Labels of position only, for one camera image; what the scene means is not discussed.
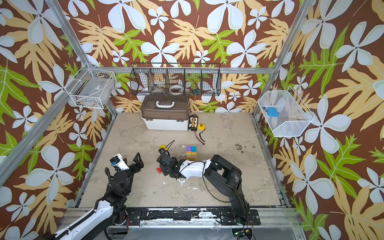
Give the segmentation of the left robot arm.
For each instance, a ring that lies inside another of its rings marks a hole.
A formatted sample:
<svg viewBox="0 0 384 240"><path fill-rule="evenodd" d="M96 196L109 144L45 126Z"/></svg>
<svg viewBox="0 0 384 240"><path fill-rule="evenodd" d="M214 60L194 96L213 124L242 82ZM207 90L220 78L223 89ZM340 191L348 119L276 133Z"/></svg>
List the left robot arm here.
<svg viewBox="0 0 384 240"><path fill-rule="evenodd" d="M105 168L108 177L106 192L103 197L96 200L95 206L72 224L54 234L45 233L40 240L92 240L107 227L123 225L126 222L127 196L132 191L134 175L144 167L140 153L136 153L131 165L127 159L117 154L110 159L115 174Z"/></svg>

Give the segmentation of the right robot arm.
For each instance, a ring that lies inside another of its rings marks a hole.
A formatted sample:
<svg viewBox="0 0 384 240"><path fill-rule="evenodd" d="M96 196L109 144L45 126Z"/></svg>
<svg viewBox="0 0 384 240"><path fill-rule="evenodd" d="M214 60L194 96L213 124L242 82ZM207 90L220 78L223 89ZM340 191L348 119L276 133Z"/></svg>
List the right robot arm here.
<svg viewBox="0 0 384 240"><path fill-rule="evenodd" d="M205 161L177 160L165 151L157 158L157 162L164 176L174 179L201 177L204 183L211 183L228 200L220 200L211 194L212 197L219 202L231 204L230 214L235 222L247 223L250 205L242 189L242 171L229 161L219 155Z"/></svg>

